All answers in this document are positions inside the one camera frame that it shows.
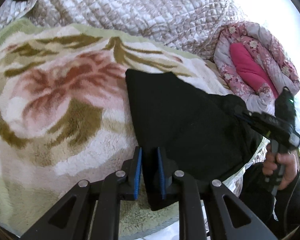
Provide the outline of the black sleeve right forearm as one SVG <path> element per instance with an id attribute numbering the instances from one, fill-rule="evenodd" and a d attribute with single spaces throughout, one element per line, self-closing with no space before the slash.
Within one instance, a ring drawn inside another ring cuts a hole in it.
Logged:
<path id="1" fill-rule="evenodd" d="M 294 230 L 291 239 L 300 239 L 300 179 L 294 178 L 273 196 L 266 189 L 262 167 L 262 163 L 256 163 L 246 170 L 240 200 L 277 238 Z"/>

